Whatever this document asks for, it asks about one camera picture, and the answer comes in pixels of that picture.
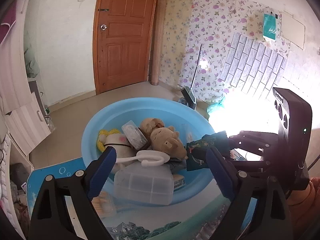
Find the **white plush toy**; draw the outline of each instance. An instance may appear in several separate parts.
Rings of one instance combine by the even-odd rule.
[[[106,148],[108,146],[112,146],[116,149],[117,158],[128,158],[136,156],[135,151],[131,148],[131,145],[126,138],[126,136],[122,133],[114,133],[114,134],[99,134],[98,141],[103,143],[103,146]],[[130,161],[126,163],[116,163],[113,166],[111,173],[115,174],[117,171],[124,169],[126,166],[132,164],[135,161]]]

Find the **floral wallpaper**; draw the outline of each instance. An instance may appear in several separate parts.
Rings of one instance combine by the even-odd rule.
[[[219,79],[235,32],[254,38],[288,58],[290,42],[280,36],[281,13],[248,0],[167,0],[160,80],[190,86],[201,43],[194,94],[218,102],[232,88]],[[263,36],[264,13],[278,14],[276,41]]]
[[[278,19],[276,20],[276,41],[266,41],[262,35],[264,14],[270,14],[271,12],[273,15],[278,15]],[[290,41],[280,36],[281,18],[281,12],[269,6],[248,0],[237,0],[232,24],[236,32],[253,38],[259,43],[263,43],[266,47],[277,51],[282,57],[287,59]]]
[[[179,85],[192,3],[193,0],[167,0],[159,79],[173,87]]]

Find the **cabinet door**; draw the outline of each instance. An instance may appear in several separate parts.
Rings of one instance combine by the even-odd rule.
[[[0,46],[0,97],[2,114],[32,101],[23,51],[24,20],[29,0],[17,0],[16,22]]]
[[[31,98],[31,103],[13,110],[10,115],[5,115],[12,138],[25,155],[28,155],[50,134],[36,95],[32,93]]]

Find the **yellow mesh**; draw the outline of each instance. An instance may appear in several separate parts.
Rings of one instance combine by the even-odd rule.
[[[99,134],[98,134],[98,139],[97,139],[97,148],[99,149],[100,152],[104,152],[104,150],[106,149],[105,146],[103,145],[103,143],[101,141],[99,141],[99,136],[101,134],[105,135],[105,136],[108,136],[110,134],[115,134],[115,133],[121,133],[118,129],[112,129],[110,131],[107,131],[107,130],[100,130],[99,131]]]

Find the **brown plush toy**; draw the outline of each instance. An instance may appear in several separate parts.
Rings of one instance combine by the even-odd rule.
[[[150,139],[150,135],[154,129],[164,127],[164,123],[159,118],[146,118],[140,124],[140,130],[142,131],[143,135]]]
[[[150,142],[155,151],[167,153],[171,158],[187,159],[187,151],[173,126],[154,129]]]

